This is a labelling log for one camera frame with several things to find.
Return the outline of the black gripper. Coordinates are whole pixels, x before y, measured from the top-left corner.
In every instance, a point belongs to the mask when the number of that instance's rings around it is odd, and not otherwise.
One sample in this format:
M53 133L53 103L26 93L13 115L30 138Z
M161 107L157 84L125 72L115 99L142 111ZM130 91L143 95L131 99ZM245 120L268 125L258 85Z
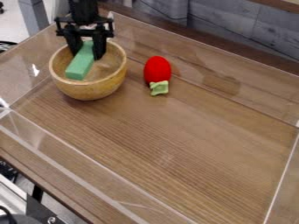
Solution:
M87 24L77 22L73 17L57 17L55 24L57 35L65 35L73 55L78 54L83 46L82 37L93 36L94 56L95 60L99 60L107 50L107 37L115 37L114 18L97 16L97 19Z

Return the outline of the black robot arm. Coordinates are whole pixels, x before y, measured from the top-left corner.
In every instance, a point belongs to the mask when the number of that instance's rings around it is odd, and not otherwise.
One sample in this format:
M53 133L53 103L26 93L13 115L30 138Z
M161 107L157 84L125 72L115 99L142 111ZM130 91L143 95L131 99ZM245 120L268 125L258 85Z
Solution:
M114 19L99 15L98 0L69 0L70 16L57 17L57 35L67 41L73 55L83 47L83 37L91 37L94 59L101 60L107 52L109 38L115 37Z

